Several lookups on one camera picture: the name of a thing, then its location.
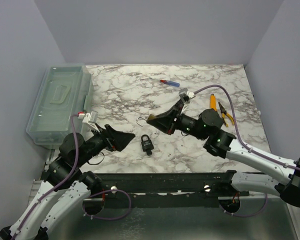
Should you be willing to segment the brass padlock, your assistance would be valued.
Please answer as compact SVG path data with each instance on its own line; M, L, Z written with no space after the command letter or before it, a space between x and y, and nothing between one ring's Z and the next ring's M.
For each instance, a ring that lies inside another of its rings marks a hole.
M145 122L148 125L152 125L153 120L156 118L155 115L150 114L148 117L139 116L136 118L135 122L138 126L143 127L141 122Z

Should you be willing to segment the black padlock with key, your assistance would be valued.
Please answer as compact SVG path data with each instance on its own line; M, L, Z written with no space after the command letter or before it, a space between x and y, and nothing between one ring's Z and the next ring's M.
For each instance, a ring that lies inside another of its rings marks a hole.
M145 152L148 156L151 156L152 150L154 149L154 145L147 134L143 134L141 136L141 147L142 151Z

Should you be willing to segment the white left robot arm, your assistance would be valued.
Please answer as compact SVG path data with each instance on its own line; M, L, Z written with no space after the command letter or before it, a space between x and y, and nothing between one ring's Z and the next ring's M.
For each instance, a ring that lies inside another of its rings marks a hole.
M47 240L53 228L86 197L103 193L102 180L92 171L80 168L102 152L124 150L135 134L105 125L94 130L88 140L79 133L67 135L58 157L42 175L42 182L22 216L0 231L3 240Z

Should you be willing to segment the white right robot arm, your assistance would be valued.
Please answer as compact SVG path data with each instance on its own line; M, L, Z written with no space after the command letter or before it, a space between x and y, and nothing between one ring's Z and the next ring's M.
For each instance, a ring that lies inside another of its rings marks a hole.
M204 110L197 119L185 115L184 104L178 101L168 111L150 114L146 122L159 131L172 135L176 130L198 140L215 157L237 161L259 173L235 172L220 183L220 191L231 196L235 192L253 191L280 197L300 208L300 158L293 160L265 152L222 130L223 120L213 109Z

